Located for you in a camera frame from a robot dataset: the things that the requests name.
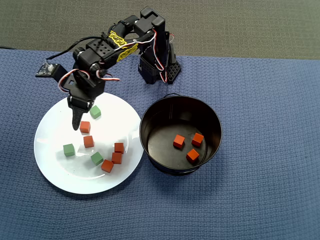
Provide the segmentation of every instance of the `red cube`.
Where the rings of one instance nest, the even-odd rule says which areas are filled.
[[[184,144],[185,138],[183,136],[180,135],[176,135],[175,139],[173,141],[173,146],[175,146],[176,148],[182,148],[182,145]]]
[[[123,142],[116,142],[116,143],[114,144],[114,152],[115,152],[115,153],[122,153],[122,154],[124,154],[124,152],[125,152],[124,143],[123,143]]]
[[[197,153],[196,150],[192,149],[190,152],[188,152],[188,154],[186,155],[186,159],[188,159],[188,161],[190,163],[194,163],[199,157],[199,153]]]
[[[121,162],[122,162],[122,154],[121,154],[121,152],[113,152],[111,161],[114,164],[121,164]]]
[[[81,124],[80,124],[80,132],[88,134],[88,133],[90,133],[90,128],[91,128],[90,122],[88,122],[88,121],[81,121]]]
[[[108,161],[108,160],[104,160],[102,165],[101,165],[101,169],[105,172],[110,173],[112,168],[114,167],[114,163],[112,161]]]
[[[92,148],[95,146],[94,139],[92,138],[92,136],[84,136],[83,142],[85,148]]]
[[[202,136],[199,133],[195,133],[191,143],[197,147],[200,147],[203,139],[204,139],[204,136]]]

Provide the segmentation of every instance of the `robotic arm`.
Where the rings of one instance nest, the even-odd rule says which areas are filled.
[[[136,33],[138,38],[127,40],[126,35]],[[150,7],[112,25],[107,34],[101,37],[85,37],[75,42],[66,51],[48,57],[36,74],[38,78],[54,78],[62,92],[68,93],[67,102],[72,109],[72,126],[77,130],[83,113],[87,113],[97,96],[102,94],[107,80],[103,78],[107,70],[128,55],[140,50],[138,71],[147,84],[158,80],[173,84],[181,71],[176,60],[173,44],[169,42],[170,33],[165,31],[165,19]],[[94,39],[85,49],[78,47],[73,52],[73,70],[67,72],[60,64],[47,60],[58,57],[79,42]]]

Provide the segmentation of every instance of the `black pot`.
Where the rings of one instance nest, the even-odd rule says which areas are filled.
[[[195,133],[204,136],[200,147],[191,143]],[[177,134],[185,137],[181,149],[173,146]],[[165,96],[144,113],[140,140],[157,169],[181,176],[194,172],[216,154],[222,140],[222,127],[215,111],[203,101],[188,96]],[[192,149],[199,153],[193,164],[186,158]]]

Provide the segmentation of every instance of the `floor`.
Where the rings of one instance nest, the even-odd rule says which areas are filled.
[[[0,0],[0,45],[62,51],[145,6],[177,55],[320,59],[319,0]]]

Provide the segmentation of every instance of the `table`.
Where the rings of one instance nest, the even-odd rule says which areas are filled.
[[[144,154],[117,187],[76,195],[48,182],[34,157],[40,120],[66,97],[53,79],[35,78],[52,54],[0,50],[3,239],[320,236],[319,60],[179,56],[182,72],[173,85],[147,85],[138,57],[127,57],[110,69],[121,82],[108,82],[106,92],[140,116],[168,93],[196,97],[219,116],[221,146],[190,175],[161,173]],[[70,70],[73,58],[68,53],[55,62]]]

